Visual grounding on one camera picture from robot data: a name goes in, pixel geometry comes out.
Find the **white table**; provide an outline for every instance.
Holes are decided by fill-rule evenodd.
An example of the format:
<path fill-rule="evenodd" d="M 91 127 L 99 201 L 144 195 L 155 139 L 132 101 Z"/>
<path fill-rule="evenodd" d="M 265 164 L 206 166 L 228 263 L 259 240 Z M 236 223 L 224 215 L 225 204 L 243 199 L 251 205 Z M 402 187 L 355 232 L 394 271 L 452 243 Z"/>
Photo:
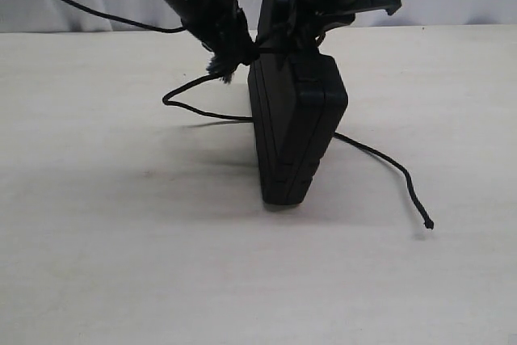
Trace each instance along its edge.
<path fill-rule="evenodd" d="M 299 208 L 266 211 L 252 127 L 161 105 L 208 62 L 187 34 L 0 36 L 0 343 L 511 342 L 517 26 L 343 29 L 323 51 L 340 130 L 408 166 L 435 232 L 337 141 Z M 246 75 L 183 100 L 248 114 Z"/>

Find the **table surface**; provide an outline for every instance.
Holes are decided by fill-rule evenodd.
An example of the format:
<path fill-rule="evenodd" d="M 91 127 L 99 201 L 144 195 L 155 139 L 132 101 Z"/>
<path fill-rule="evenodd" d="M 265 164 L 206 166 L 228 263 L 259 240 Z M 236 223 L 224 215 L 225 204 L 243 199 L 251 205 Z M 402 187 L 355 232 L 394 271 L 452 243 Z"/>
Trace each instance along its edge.
<path fill-rule="evenodd" d="M 332 32 L 340 125 L 266 210 L 249 124 L 161 105 L 189 35 L 0 36 L 0 342 L 486 345 L 517 339 L 517 26 Z M 246 69 L 183 101 L 249 114 Z"/>

